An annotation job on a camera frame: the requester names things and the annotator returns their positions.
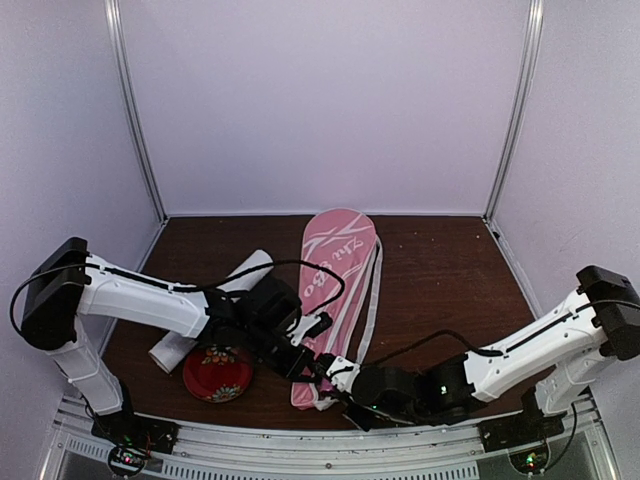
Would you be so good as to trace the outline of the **pink racket bag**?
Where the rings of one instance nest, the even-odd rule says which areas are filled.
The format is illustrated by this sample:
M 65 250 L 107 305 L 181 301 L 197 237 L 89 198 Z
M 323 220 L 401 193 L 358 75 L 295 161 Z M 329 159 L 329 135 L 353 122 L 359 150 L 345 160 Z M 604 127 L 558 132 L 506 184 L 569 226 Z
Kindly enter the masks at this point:
M 301 266 L 298 295 L 305 315 L 327 312 L 333 325 L 316 339 L 300 340 L 301 321 L 287 336 L 315 354 L 346 357 L 363 311 L 366 322 L 355 361 L 362 364 L 374 335 L 381 284 L 383 247 L 373 220 L 346 208 L 325 211 L 306 225 L 301 259 L 332 271 Z

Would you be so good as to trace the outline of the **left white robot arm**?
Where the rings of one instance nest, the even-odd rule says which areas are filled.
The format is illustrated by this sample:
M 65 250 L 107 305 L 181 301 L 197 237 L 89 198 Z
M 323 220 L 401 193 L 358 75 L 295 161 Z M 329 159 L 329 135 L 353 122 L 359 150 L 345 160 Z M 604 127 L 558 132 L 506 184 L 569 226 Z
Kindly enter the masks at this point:
M 297 294 L 272 275 L 278 267 L 254 251 L 228 277 L 186 285 L 112 264 L 72 237 L 14 291 L 9 320 L 30 346 L 46 352 L 85 398 L 90 411 L 123 444 L 144 424 L 130 395 L 100 359 L 81 319 L 104 316 L 160 328 L 202 345 L 239 345 L 285 378 L 310 379 L 314 353 Z

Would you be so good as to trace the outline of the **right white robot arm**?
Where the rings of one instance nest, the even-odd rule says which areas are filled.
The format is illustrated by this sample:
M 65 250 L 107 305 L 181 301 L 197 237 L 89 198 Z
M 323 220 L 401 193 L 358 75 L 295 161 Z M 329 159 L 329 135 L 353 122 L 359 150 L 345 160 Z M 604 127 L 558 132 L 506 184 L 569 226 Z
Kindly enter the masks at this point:
M 343 357 L 329 369 L 368 429 L 370 417 L 408 425 L 452 425 L 526 379 L 551 373 L 533 389 L 533 404 L 513 419 L 519 440 L 535 440 L 603 371 L 639 354 L 639 295 L 624 275 L 588 266 L 578 287 L 527 327 L 421 373 Z

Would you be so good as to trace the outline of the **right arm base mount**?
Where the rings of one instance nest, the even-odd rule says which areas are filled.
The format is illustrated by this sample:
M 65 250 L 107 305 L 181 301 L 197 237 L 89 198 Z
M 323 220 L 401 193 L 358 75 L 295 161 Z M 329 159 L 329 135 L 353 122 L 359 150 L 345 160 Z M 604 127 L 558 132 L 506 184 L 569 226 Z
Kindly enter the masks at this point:
M 534 387 L 521 400 L 521 412 L 481 421 L 478 433 L 486 453 L 507 450 L 510 465 L 518 473 L 540 475 L 552 465 L 549 439 L 564 432 L 566 414 L 545 415 Z

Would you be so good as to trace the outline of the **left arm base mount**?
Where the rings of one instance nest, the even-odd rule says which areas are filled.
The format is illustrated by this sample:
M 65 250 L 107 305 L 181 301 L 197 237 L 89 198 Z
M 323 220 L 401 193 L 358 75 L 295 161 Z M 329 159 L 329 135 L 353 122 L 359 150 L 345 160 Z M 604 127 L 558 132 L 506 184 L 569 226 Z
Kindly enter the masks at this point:
M 93 421 L 91 434 L 113 444 L 107 454 L 107 467 L 118 479 L 130 479 L 149 465 L 153 453 L 173 452 L 179 425 L 136 414 L 129 389 L 123 382 L 120 387 L 122 409 L 109 415 L 97 414 L 89 400 L 84 395 L 81 398 L 85 402 L 85 413 Z

